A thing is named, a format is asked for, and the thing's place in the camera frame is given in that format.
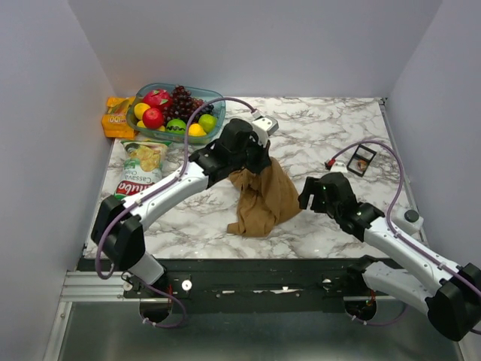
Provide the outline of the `brown clothing garment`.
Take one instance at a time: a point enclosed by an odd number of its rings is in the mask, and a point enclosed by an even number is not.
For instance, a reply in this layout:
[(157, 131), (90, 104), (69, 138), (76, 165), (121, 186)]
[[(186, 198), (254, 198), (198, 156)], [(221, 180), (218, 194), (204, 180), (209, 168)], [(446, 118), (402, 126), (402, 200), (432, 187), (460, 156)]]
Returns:
[(237, 221), (227, 233), (248, 238), (268, 236), (273, 228), (300, 213), (298, 191), (278, 161), (254, 174), (247, 169), (232, 172), (228, 179), (239, 191)]

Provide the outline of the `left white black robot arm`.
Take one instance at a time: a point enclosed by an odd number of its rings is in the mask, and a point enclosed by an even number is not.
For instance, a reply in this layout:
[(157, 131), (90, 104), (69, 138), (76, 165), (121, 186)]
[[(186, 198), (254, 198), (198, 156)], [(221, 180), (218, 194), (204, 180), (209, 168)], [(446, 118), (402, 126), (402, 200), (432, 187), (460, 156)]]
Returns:
[(270, 136), (278, 129), (271, 117), (249, 123), (231, 119), (221, 135), (194, 151), (184, 165), (145, 190), (101, 202), (91, 239), (119, 271), (141, 280), (141, 289), (157, 297), (166, 290), (166, 270), (146, 249), (144, 233), (163, 214), (235, 172), (261, 173), (271, 165)]

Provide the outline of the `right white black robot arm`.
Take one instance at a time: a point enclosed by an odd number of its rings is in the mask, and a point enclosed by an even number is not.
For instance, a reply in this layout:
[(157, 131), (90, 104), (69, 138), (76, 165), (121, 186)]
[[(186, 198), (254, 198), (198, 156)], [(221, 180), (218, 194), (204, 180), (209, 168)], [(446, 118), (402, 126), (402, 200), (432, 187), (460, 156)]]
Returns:
[(400, 267), (381, 261), (346, 275), (347, 289), (356, 295), (380, 291), (424, 314), (451, 341), (460, 341), (480, 322), (480, 269), (460, 266), (435, 253), (402, 231), (370, 203), (356, 199), (340, 172), (308, 177), (298, 197), (302, 209), (326, 214), (340, 229), (383, 252)]

